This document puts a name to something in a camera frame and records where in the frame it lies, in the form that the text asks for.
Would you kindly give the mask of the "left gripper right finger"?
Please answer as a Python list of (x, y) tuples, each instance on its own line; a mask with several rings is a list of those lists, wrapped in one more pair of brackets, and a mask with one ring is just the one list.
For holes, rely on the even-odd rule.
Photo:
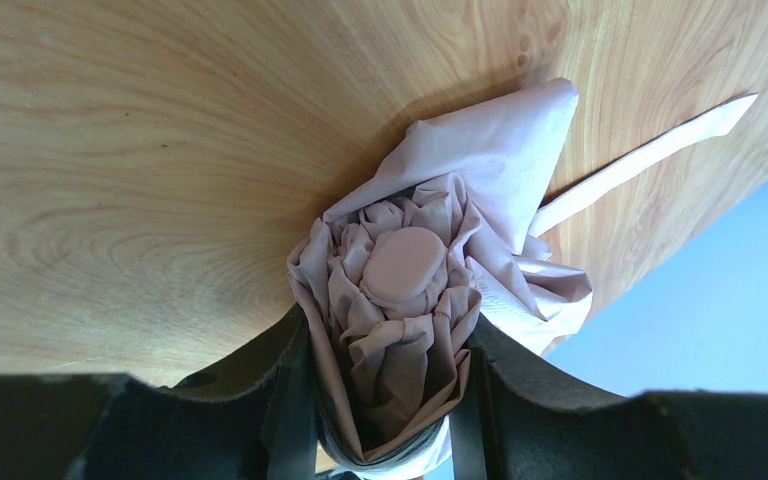
[(450, 417), (458, 479), (768, 479), (768, 394), (584, 382), (487, 320)]

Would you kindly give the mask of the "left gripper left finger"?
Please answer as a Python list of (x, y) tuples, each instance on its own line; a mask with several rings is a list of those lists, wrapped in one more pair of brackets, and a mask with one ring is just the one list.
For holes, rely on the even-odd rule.
[(311, 479), (310, 346), (293, 307), (173, 387), (121, 373), (0, 375), (0, 479)]

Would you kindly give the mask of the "pink folding umbrella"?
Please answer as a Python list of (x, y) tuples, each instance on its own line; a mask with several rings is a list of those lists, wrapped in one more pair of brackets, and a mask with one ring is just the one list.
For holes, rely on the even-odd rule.
[(590, 312), (589, 275), (553, 263), (542, 235), (664, 158), (729, 134), (755, 102), (726, 101), (544, 202), (578, 97), (557, 78), (415, 122), (289, 254), (324, 392), (322, 444), (340, 466), (413, 479), (449, 459), (478, 322), (538, 354)]

